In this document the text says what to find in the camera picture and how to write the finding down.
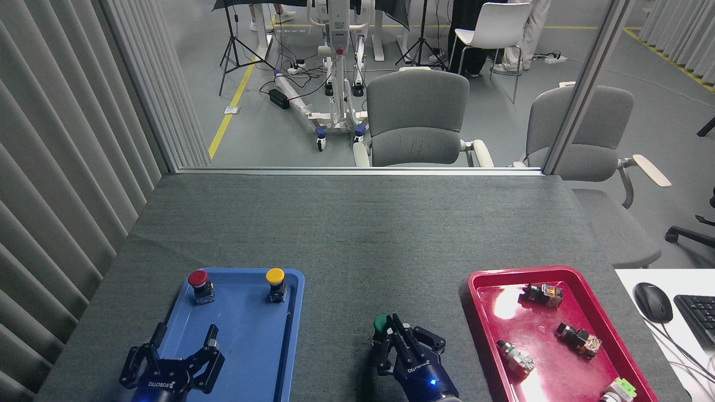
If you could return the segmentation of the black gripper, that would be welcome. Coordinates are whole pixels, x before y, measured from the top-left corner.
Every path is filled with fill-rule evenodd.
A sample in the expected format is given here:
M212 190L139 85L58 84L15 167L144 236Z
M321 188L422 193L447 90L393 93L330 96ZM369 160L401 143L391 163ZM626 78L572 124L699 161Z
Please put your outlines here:
M211 392L225 357L218 348L216 325L210 325L204 344L181 362L183 370L168 370L159 357L158 348L166 334L166 323L160 322L150 341L130 348L118 382L135 389L131 401L186 401L190 390Z
M373 327L378 376L394 376L409 401L460 401L440 358L426 359L426 348L442 354L446 346L443 337L426 328L401 323L396 314L378 315Z

